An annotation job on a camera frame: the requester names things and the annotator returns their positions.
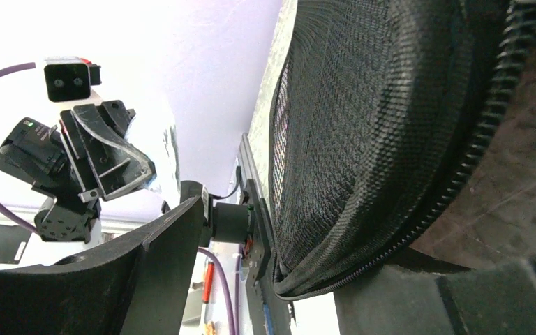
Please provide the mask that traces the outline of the alcohol wipes clear bag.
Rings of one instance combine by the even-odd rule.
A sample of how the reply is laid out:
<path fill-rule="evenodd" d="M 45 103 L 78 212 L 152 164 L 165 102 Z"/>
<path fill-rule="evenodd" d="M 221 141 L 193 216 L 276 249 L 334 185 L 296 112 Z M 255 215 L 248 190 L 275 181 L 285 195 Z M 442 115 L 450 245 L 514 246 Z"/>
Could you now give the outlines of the alcohol wipes clear bag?
<path fill-rule="evenodd" d="M 142 186 L 163 201 L 163 209 L 181 202 L 181 177 L 177 125 L 171 107 L 164 100 L 133 107 L 125 139 L 154 164 L 154 173 Z"/>

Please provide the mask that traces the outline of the red medicine kit case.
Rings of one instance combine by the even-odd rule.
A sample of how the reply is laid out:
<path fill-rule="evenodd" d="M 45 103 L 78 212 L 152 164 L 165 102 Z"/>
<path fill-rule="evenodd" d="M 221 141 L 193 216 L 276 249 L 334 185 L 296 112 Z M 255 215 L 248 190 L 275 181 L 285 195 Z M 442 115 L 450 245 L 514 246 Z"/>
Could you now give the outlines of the red medicine kit case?
<path fill-rule="evenodd" d="M 535 43 L 536 1 L 299 1 L 269 131 L 276 296 L 336 290 L 418 238 Z"/>

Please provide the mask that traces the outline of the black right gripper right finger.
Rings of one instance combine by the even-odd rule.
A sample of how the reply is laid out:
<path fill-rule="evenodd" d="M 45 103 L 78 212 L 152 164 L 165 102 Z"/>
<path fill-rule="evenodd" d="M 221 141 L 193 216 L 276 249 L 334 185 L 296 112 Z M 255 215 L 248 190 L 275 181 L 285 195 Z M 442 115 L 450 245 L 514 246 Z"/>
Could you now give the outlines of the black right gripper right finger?
<path fill-rule="evenodd" d="M 341 334 L 536 334 L 536 256 L 453 274 L 386 265 L 334 299 Z"/>

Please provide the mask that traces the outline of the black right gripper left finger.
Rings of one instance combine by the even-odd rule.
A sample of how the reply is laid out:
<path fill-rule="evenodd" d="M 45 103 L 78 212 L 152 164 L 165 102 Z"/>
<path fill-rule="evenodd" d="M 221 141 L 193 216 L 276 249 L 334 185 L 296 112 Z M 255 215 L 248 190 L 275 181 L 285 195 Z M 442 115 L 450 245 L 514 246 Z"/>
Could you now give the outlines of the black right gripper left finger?
<path fill-rule="evenodd" d="M 0 271 L 0 334 L 178 334 L 203 221 L 192 197 L 54 265 Z"/>

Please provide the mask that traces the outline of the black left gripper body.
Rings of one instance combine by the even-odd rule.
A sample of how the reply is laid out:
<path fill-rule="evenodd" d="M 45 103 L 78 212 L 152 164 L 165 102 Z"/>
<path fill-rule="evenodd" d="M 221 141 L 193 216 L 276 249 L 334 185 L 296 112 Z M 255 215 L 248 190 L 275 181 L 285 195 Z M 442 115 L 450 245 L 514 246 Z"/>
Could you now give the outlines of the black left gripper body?
<path fill-rule="evenodd" d="M 0 146 L 0 171 L 46 196 L 33 220 L 43 241 L 89 243 L 102 198 L 70 111 L 53 127 L 23 118 Z"/>

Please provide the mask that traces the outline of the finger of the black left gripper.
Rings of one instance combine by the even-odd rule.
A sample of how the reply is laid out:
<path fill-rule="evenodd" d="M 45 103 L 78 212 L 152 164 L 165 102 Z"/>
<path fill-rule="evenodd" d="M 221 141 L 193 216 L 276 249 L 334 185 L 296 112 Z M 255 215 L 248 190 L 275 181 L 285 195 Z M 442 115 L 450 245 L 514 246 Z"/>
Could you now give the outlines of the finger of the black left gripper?
<path fill-rule="evenodd" d="M 70 111 L 87 154 L 98 197 L 110 201 L 150 181 L 154 163 L 124 138 L 135 111 L 123 103 L 77 105 Z"/>

